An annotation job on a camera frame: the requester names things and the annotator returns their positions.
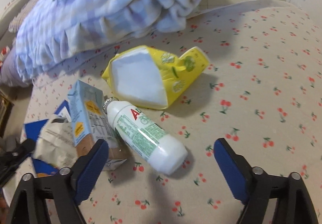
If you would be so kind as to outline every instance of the bottle label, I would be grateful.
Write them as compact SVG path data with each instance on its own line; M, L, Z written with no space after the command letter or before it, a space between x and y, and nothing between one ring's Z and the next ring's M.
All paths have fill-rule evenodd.
M128 144L146 161L167 133L135 106L122 110L116 121L116 130L123 132L131 141Z

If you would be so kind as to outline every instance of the blanket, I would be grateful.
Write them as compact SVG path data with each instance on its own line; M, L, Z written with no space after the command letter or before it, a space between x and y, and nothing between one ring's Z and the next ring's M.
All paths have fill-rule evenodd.
M17 34L18 73L28 81L79 52L182 30L200 1L40 0Z

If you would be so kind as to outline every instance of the white plastic bottle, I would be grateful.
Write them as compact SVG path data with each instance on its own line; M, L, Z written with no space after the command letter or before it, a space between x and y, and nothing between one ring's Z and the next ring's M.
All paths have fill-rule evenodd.
M188 155L184 145L137 107L111 97L103 110L116 133L156 171L171 175L182 165Z

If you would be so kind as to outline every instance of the cherry print fabric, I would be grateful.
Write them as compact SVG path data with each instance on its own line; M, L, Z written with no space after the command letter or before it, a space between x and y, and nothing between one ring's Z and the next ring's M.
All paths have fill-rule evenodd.
M102 172L80 205L87 223L236 223L243 205L213 155L221 137L268 174L299 172L320 216L321 42L321 29L288 3L260 0L207 11L188 20L184 31L124 41L56 80L38 78L43 86L34 87L25 122L48 118L77 79L110 96L100 75L117 52L145 44L181 55L197 45L211 60L203 74L168 109L143 109L187 147L186 161L165 176L133 152L117 170ZM25 162L19 176L29 167Z

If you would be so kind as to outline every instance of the yellow bag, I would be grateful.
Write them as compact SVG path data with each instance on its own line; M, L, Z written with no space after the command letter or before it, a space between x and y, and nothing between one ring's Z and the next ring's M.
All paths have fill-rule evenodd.
M140 107L165 109L208 65L208 57L198 47L178 57L141 45L112 58L102 78L120 100Z

